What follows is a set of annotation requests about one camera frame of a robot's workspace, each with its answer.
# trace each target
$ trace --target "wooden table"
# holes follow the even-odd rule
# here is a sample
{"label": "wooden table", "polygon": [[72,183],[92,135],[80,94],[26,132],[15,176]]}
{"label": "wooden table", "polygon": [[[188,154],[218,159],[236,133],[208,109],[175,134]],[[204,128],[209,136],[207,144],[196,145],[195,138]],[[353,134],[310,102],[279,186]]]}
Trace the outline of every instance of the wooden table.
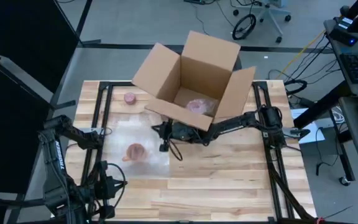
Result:
{"label": "wooden table", "polygon": [[[272,104],[283,113],[283,125],[292,127],[283,82],[267,82]],[[98,85],[99,81],[85,81],[83,84],[74,120],[77,128],[91,126]],[[136,95],[138,101],[135,105],[126,105],[123,101],[124,94],[129,91]],[[107,127],[114,132],[117,122],[131,120],[140,121],[145,127],[160,124],[160,115],[144,109],[151,98],[151,95],[135,86],[114,87]],[[251,89],[244,112],[255,109]],[[106,136],[102,160],[114,159],[109,152],[114,150],[116,140],[116,134]],[[126,140],[121,135],[120,141]],[[294,139],[288,140],[288,145],[299,148],[298,141]],[[184,160],[180,162],[169,153],[169,177],[129,178],[113,220],[267,221],[268,216],[274,216],[264,145],[258,130],[245,128],[224,134],[208,147],[178,144],[178,148]],[[67,171],[78,185],[85,154],[85,151],[73,146],[65,158]],[[284,148],[282,154],[290,190],[306,211],[316,216],[301,153]],[[283,216],[286,217],[282,195],[280,201]]]}

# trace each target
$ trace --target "white cable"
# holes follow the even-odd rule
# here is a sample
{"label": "white cable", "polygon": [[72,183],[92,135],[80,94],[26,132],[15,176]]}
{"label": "white cable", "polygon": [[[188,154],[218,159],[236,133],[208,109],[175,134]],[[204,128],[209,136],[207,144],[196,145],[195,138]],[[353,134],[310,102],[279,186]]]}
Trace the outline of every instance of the white cable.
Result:
{"label": "white cable", "polygon": [[335,123],[337,124],[342,124],[345,122],[345,117],[342,115],[342,109],[339,106],[335,106],[336,109],[338,109],[340,112],[331,109],[331,111],[333,112],[334,115],[334,119],[335,119]]}

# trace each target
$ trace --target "gray carpet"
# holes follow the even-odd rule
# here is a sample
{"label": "gray carpet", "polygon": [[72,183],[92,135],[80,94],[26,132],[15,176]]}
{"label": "gray carpet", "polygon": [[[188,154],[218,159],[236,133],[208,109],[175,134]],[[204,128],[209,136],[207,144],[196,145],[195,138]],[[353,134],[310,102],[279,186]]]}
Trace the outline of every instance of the gray carpet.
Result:
{"label": "gray carpet", "polygon": [[[85,2],[86,0],[76,0],[61,4],[73,27],[76,27],[80,20]],[[337,16],[339,8],[343,4],[352,4],[352,2],[354,1],[288,0],[286,9],[292,11],[292,20],[286,23],[283,21],[284,16],[277,16],[277,21],[285,33],[280,45],[275,43],[277,33],[268,20],[263,24],[257,24],[253,33],[246,40],[240,40],[237,43],[248,46],[304,47],[323,30],[325,19]],[[233,8],[231,8],[230,2],[220,0],[219,3],[227,18],[232,23],[237,22],[239,18],[232,15]],[[198,17],[204,22],[206,32],[232,41],[230,34],[232,27],[225,20],[216,3],[208,6],[196,5],[196,7]],[[240,10],[239,16],[246,14],[247,11]],[[189,30],[202,32],[202,24],[195,17],[195,8],[180,0],[94,0],[81,39],[101,39],[102,43],[114,44],[154,44],[155,42],[184,44]],[[83,80],[131,79],[148,52],[148,50],[77,49],[71,61],[59,102],[77,100]],[[255,78],[266,79],[269,70],[283,69],[295,55],[294,53],[241,52],[240,58],[243,67],[257,66]],[[320,55],[302,77],[319,70],[333,59],[334,55],[332,54]],[[298,63],[294,63],[287,73],[294,71]],[[11,66],[11,69],[15,69],[9,61],[5,61],[5,64]],[[324,71],[308,80],[314,81],[323,74]],[[272,72],[271,75],[274,78],[278,73]],[[29,83],[33,82],[26,75],[19,76],[29,80]],[[298,95],[310,100],[318,100],[342,80],[343,76],[340,72],[332,73],[320,82],[310,85]],[[36,84],[34,84],[34,88],[39,89],[38,91],[46,98],[50,97],[50,93],[45,93],[45,90],[37,87]],[[57,114],[66,114],[73,118],[75,109],[75,107],[66,108]],[[326,140],[319,143],[319,148],[323,160],[333,162],[336,158],[333,130],[324,130],[324,135]],[[301,146],[301,150],[317,214],[325,217],[352,205],[352,208],[328,220],[358,223],[358,156],[353,143],[346,144],[346,151],[351,160],[356,181],[348,187],[342,186],[337,180],[344,175],[339,160],[333,167],[323,166],[317,177],[315,165],[319,159],[316,144],[304,144]],[[27,199],[42,196],[44,180],[43,165],[38,163]],[[49,215],[45,207],[27,208],[22,209],[19,221],[44,220]]]}

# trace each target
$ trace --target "open cardboard box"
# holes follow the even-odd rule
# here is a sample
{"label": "open cardboard box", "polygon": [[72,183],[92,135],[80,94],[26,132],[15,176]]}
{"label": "open cardboard box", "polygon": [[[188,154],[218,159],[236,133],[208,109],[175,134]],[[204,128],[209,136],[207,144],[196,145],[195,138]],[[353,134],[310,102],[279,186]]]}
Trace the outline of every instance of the open cardboard box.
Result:
{"label": "open cardboard box", "polygon": [[[182,55],[155,44],[132,83],[155,96],[145,107],[207,131],[220,118],[242,114],[255,67],[232,72],[240,45],[190,31]],[[186,109],[194,99],[216,100],[212,116]]]}

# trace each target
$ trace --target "plastic bag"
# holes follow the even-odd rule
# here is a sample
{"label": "plastic bag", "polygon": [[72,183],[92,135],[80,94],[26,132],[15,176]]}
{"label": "plastic bag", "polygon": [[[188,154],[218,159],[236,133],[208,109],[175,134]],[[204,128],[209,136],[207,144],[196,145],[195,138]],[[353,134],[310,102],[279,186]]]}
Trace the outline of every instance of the plastic bag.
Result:
{"label": "plastic bag", "polygon": [[215,104],[215,100],[195,99],[187,103],[186,109],[198,114],[213,115]]}
{"label": "plastic bag", "polygon": [[[159,151],[162,140],[151,128],[162,122],[161,116],[115,114],[112,119],[114,127],[106,136],[103,159],[121,167],[127,178],[169,177],[169,153]],[[121,176],[113,168],[108,172],[113,177]]]}

